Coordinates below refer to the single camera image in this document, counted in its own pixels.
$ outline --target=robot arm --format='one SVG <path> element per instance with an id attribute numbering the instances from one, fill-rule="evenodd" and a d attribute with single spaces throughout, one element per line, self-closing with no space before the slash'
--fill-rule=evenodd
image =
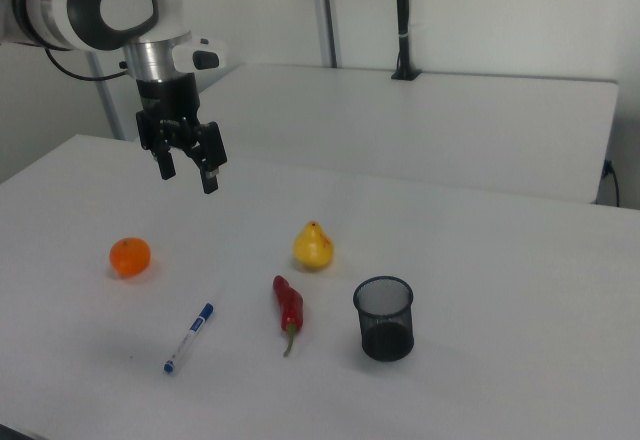
<path id="1" fill-rule="evenodd" d="M 0 0 L 0 42 L 122 48 L 142 101 L 136 116 L 142 147 L 164 179 L 175 175 L 170 149 L 184 151 L 211 193 L 227 157 L 218 126 L 198 121 L 194 72 L 224 66 L 226 47 L 192 35 L 182 17 L 182 0 Z"/>

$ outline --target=blue pen cap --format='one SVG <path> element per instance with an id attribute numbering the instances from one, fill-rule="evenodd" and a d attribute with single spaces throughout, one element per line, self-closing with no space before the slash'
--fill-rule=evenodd
<path id="1" fill-rule="evenodd" d="M 212 313 L 213 313 L 213 305 L 211 305 L 210 303 L 207 303 L 202 309 L 202 311 L 200 312 L 200 316 L 204 318 L 204 321 L 206 322 L 207 320 L 209 320 L 209 317 L 211 316 Z"/>

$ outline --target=yellow pear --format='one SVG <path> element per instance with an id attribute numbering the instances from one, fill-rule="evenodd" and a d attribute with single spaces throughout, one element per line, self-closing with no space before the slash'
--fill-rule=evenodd
<path id="1" fill-rule="evenodd" d="M 311 221 L 305 225 L 293 243 L 293 255 L 307 268 L 323 268 L 333 258 L 333 242 L 320 224 Z"/>

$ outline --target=tangerine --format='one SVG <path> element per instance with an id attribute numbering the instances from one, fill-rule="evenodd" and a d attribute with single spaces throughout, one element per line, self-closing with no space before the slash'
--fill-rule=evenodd
<path id="1" fill-rule="evenodd" d="M 151 249 L 141 238 L 128 237 L 118 240 L 109 252 L 109 262 L 123 277 L 137 275 L 149 266 Z"/>

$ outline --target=tabletop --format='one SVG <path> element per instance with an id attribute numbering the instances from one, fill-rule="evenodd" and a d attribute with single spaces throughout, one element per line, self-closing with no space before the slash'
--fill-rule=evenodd
<path id="1" fill-rule="evenodd" d="M 198 116 L 256 160 L 591 203 L 617 96 L 595 81 L 244 65 Z"/>
<path id="2" fill-rule="evenodd" d="M 631 440 L 640 215 L 230 154 L 220 190 L 174 155 L 75 137 L 0 185 L 0 423 L 51 440 Z M 333 263 L 293 260 L 311 219 Z M 125 282 L 111 245 L 140 236 Z M 271 289 L 304 298 L 289 358 Z M 413 288 L 415 347 L 360 346 L 352 295 Z M 183 368 L 163 373 L 207 301 Z"/>

